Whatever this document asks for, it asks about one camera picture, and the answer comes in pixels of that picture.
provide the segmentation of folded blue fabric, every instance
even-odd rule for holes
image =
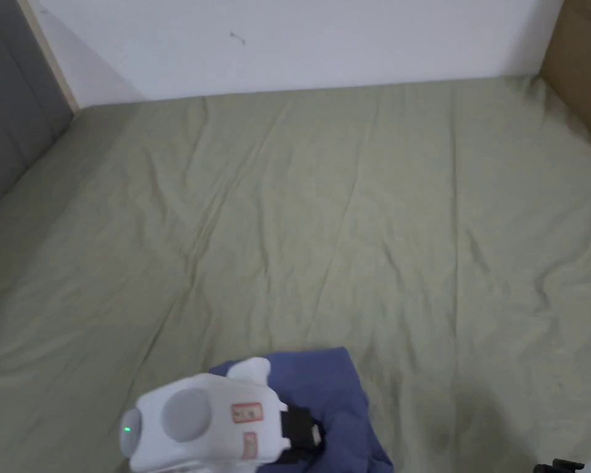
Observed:
[[[326,431],[326,449],[312,464],[264,465],[260,473],[392,473],[374,434],[368,398],[346,348],[272,353],[269,386],[282,402],[311,410]],[[211,369],[225,376],[236,362]]]

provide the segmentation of wooden frame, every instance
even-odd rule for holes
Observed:
[[[35,13],[33,12],[31,4],[28,0],[17,0],[17,4],[21,8],[27,23],[31,27],[33,36],[35,36],[35,39],[39,44],[41,52],[44,54],[44,57],[49,63],[50,69],[52,70],[55,79],[59,83],[59,87],[63,93],[63,96],[65,97],[65,100],[68,102],[68,105],[70,106],[73,113],[76,113],[79,110],[79,105],[77,104],[77,101],[73,95],[73,91],[70,90],[70,86],[68,85],[68,82],[66,81],[65,76],[61,71],[61,68],[59,67],[57,58],[53,54],[48,40],[44,36],[41,26],[39,26],[39,23],[37,21],[37,18],[35,17]]]

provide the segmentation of red label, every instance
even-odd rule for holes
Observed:
[[[243,432],[243,459],[256,459],[259,455],[259,441],[255,432]]]
[[[232,421],[235,424],[263,420],[263,405],[260,402],[232,404]]]

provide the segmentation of mattress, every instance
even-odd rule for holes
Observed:
[[[0,202],[0,473],[126,471],[140,394],[334,346],[398,471],[591,455],[591,138],[542,81],[88,108]]]

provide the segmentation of gray circular panel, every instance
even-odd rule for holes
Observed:
[[[190,442],[201,437],[211,424],[208,394],[202,389],[176,392],[162,409],[162,428],[176,442]]]

